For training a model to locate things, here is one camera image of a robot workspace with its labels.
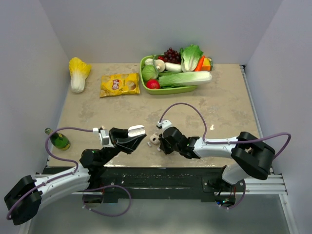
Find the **white earbud charging case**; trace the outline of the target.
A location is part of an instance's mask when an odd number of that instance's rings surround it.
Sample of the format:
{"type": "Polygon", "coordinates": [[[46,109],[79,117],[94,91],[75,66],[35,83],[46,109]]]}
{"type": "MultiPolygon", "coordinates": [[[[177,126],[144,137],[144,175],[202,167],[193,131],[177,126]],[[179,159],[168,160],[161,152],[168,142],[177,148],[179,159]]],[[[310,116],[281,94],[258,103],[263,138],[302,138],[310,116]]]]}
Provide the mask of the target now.
{"type": "Polygon", "coordinates": [[[136,137],[144,134],[146,134],[146,131],[143,125],[131,126],[128,129],[128,137],[136,137]]]}

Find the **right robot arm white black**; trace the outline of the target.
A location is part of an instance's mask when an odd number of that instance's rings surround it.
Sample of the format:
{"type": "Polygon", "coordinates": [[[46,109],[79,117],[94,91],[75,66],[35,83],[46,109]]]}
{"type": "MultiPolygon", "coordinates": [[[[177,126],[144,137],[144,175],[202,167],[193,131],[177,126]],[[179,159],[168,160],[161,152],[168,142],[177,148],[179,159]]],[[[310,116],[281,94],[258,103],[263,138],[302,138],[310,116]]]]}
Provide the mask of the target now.
{"type": "Polygon", "coordinates": [[[159,135],[160,150],[166,155],[178,152],[187,159],[222,157],[235,163],[226,165],[217,179],[220,190],[227,192],[237,182],[253,177],[268,178],[275,150],[248,132],[227,139],[205,139],[186,137],[176,127],[169,127],[159,135]]]}

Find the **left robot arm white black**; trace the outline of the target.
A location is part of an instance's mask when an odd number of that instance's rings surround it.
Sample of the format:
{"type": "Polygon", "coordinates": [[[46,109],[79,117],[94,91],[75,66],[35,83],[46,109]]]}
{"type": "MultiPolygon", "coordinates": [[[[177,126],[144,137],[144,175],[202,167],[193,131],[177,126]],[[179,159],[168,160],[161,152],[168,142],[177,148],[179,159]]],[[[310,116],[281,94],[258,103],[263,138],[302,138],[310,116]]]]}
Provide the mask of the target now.
{"type": "Polygon", "coordinates": [[[32,219],[40,208],[74,192],[96,191],[101,179],[96,169],[103,167],[120,152],[131,154],[147,136],[143,125],[128,129],[93,128],[91,133],[100,138],[102,149],[87,150],[82,157],[84,163],[73,160],[74,167],[60,173],[41,178],[31,175],[22,177],[4,197],[8,213],[6,218],[14,225],[32,219]]]}

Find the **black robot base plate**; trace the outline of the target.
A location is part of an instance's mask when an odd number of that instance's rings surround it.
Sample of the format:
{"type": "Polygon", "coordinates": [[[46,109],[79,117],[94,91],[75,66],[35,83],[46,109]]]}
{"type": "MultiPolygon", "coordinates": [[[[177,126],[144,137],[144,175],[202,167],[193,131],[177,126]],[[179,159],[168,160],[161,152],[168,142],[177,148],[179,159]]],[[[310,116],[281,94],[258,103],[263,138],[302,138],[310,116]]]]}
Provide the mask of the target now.
{"type": "Polygon", "coordinates": [[[220,201],[243,192],[243,180],[235,185],[221,180],[223,168],[104,167],[93,173],[87,192],[104,191],[104,203],[119,199],[191,199],[220,201]]]}

